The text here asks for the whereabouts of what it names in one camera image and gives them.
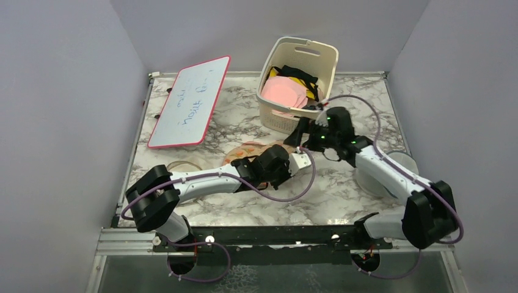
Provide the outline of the floral mesh laundry bag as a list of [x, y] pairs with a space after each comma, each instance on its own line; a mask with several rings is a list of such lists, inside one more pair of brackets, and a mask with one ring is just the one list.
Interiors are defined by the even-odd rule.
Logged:
[[246, 142], [239, 147], [232, 149], [225, 157], [223, 161], [223, 165], [231, 164], [231, 161], [235, 159], [241, 159], [248, 156], [259, 155], [267, 148], [273, 145], [280, 145], [284, 149], [286, 149], [290, 154], [293, 153], [294, 148], [291, 146], [284, 145], [281, 140], [275, 141], [268, 145], [263, 145], [257, 142]]

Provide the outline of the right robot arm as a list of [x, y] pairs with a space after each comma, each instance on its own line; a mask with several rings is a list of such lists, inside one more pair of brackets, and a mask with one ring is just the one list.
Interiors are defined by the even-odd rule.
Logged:
[[411, 173], [381, 153], [371, 139], [356, 135], [344, 107], [329, 109], [326, 121], [321, 126], [310, 118], [300, 118], [284, 144], [316, 152], [333, 149], [339, 160], [371, 176], [404, 205], [398, 212], [372, 213], [355, 221], [352, 239], [356, 246], [368, 248], [376, 239], [392, 238], [425, 249], [460, 230], [452, 189], [446, 182], [433, 183]]

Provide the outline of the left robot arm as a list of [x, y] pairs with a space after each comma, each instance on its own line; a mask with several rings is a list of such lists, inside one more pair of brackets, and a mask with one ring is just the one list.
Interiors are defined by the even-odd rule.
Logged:
[[120, 216], [132, 220], [138, 232], [156, 231], [182, 251], [191, 245], [192, 232], [186, 217], [174, 211], [179, 204], [214, 194], [250, 190], [279, 202], [279, 198], [264, 193], [260, 186], [278, 189], [307, 167], [312, 170], [309, 183], [313, 184], [316, 167], [309, 150], [298, 147], [289, 153], [280, 145], [273, 145], [258, 156], [235, 159], [208, 170], [174, 173], [165, 165], [156, 165], [126, 190], [128, 204]]

